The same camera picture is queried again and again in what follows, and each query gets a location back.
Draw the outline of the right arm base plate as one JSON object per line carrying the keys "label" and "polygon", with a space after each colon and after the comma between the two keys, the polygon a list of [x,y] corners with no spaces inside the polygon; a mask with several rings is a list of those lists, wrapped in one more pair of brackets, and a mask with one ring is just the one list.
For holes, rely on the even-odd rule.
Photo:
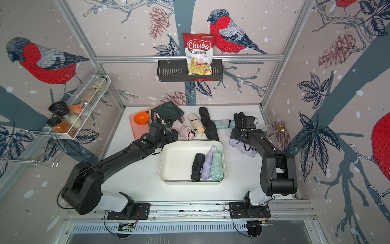
{"label": "right arm base plate", "polygon": [[229,202],[227,210],[231,219],[269,219],[271,213],[268,204],[266,206],[245,207],[243,202]]}

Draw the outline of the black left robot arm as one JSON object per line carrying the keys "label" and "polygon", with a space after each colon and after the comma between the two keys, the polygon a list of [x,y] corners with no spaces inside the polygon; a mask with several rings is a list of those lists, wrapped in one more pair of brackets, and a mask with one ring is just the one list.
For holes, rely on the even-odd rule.
{"label": "black left robot arm", "polygon": [[127,166],[154,155],[157,149],[177,140],[176,130],[169,130],[161,121],[152,122],[148,133],[121,151],[91,164],[76,164],[59,192],[59,197],[80,215],[94,210],[105,210],[124,219],[132,218],[136,213],[134,200],[123,192],[103,191],[102,184]]}

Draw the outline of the lavender umbrella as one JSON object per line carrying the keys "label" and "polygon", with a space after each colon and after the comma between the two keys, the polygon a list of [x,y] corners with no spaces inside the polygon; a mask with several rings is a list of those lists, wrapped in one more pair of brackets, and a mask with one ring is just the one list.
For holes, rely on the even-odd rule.
{"label": "lavender umbrella", "polygon": [[230,139],[229,144],[232,147],[238,149],[241,153],[243,153],[251,158],[254,158],[256,156],[256,154],[258,153],[254,147],[252,147],[249,144],[243,143],[242,141]]}
{"label": "lavender umbrella", "polygon": [[209,152],[206,154],[206,158],[201,170],[201,180],[208,180],[210,178],[213,153],[215,152],[216,149],[217,149],[216,146],[213,145],[210,148]]}

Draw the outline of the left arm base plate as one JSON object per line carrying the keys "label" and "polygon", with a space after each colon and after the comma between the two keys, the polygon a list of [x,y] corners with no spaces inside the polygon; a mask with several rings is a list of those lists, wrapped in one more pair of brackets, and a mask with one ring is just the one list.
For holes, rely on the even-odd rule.
{"label": "left arm base plate", "polygon": [[150,203],[133,203],[125,207],[122,212],[110,211],[107,220],[147,220],[150,212]]}

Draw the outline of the mint green umbrella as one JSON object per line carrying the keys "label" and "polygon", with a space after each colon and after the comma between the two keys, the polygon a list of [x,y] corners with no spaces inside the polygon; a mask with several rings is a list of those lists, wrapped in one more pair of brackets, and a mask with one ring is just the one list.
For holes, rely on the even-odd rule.
{"label": "mint green umbrella", "polygon": [[221,182],[224,179],[222,154],[218,149],[213,152],[210,175],[215,182]]}

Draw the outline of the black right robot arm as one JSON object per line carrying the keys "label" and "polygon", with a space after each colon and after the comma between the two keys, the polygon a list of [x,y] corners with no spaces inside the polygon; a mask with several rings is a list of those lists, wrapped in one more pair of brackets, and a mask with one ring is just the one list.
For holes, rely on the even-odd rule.
{"label": "black right robot arm", "polygon": [[244,113],[234,114],[235,126],[230,144],[242,153],[261,156],[260,185],[245,194],[245,208],[265,206],[273,195],[287,196],[298,190],[295,158],[278,149],[265,134],[256,128],[256,118]]}

